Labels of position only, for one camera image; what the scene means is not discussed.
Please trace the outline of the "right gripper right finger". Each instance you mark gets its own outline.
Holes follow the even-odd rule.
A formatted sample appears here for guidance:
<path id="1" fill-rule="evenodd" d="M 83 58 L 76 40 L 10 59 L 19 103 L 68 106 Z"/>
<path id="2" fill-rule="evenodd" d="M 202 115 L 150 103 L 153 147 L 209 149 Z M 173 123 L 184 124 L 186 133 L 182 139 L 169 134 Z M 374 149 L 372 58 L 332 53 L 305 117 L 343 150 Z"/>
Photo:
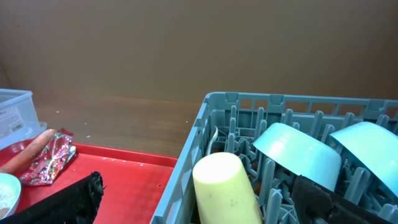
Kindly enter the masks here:
<path id="1" fill-rule="evenodd" d="M 302 175 L 295 178 L 292 200 L 300 224 L 319 218 L 328 224 L 389 223 Z"/>

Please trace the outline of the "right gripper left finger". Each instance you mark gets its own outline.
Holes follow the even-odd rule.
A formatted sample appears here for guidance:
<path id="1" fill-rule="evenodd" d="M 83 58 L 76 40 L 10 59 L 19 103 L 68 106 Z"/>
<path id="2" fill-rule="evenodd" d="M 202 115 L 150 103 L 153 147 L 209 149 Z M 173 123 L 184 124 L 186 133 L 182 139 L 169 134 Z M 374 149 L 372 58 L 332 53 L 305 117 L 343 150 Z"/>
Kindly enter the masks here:
<path id="1" fill-rule="evenodd" d="M 99 172 L 65 187 L 32 206 L 1 220 L 2 224 L 92 224 L 104 195 Z"/>

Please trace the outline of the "green bowl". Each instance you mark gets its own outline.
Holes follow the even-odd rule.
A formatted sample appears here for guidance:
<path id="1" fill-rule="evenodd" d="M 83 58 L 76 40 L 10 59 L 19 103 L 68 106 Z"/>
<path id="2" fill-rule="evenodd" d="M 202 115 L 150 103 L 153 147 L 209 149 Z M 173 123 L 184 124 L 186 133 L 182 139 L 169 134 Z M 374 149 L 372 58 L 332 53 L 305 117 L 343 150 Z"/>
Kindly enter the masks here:
<path id="1" fill-rule="evenodd" d="M 335 190 L 341 156 L 330 146 L 283 123 L 272 124 L 253 145 L 295 175 Z"/>

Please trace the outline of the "light blue bowl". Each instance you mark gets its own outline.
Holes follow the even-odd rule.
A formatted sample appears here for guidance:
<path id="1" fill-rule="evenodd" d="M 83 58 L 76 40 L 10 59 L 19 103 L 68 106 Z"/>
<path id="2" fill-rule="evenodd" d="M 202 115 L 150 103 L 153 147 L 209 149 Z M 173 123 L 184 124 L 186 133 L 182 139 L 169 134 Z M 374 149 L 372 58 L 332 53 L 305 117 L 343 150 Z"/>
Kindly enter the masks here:
<path id="1" fill-rule="evenodd" d="M 397 195 L 397 135 L 363 121 L 330 134 Z"/>

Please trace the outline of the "yellow cup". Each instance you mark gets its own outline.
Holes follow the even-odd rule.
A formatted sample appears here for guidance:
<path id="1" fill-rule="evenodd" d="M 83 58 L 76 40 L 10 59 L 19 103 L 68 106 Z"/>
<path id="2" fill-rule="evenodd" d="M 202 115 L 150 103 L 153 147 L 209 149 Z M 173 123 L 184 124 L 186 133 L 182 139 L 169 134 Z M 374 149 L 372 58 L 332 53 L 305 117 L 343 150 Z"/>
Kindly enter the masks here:
<path id="1" fill-rule="evenodd" d="M 255 224 L 263 217 L 240 158 L 217 152 L 193 168 L 193 183 L 201 224 Z"/>

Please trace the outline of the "white plastic spoon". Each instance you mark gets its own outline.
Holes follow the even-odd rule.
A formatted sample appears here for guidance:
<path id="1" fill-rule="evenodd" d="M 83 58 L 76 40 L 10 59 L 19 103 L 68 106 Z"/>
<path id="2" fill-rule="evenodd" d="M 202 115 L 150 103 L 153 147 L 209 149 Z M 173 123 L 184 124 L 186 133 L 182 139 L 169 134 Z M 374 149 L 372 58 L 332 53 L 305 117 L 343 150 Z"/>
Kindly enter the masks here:
<path id="1" fill-rule="evenodd" d="M 214 126 L 214 128 L 211 132 L 211 138 L 208 142 L 208 145 L 207 145 L 207 148 L 205 151 L 205 156 L 208 156 L 211 154 L 211 149 L 212 149 L 213 143 L 217 140 L 217 138 L 218 138 L 218 128 L 216 126 Z"/>

